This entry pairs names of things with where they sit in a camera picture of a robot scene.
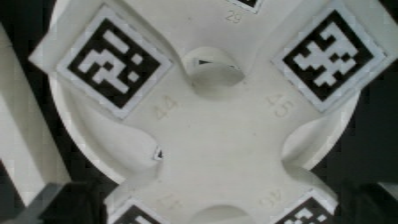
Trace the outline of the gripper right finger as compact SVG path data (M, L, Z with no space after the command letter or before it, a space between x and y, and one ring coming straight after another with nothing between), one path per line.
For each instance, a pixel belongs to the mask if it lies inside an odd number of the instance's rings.
M398 183L344 183L332 224L398 224Z

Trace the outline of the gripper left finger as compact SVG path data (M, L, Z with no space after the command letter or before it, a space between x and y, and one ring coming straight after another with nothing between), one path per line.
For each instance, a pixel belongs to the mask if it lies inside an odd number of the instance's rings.
M85 182L50 183L10 224L106 224L105 203Z

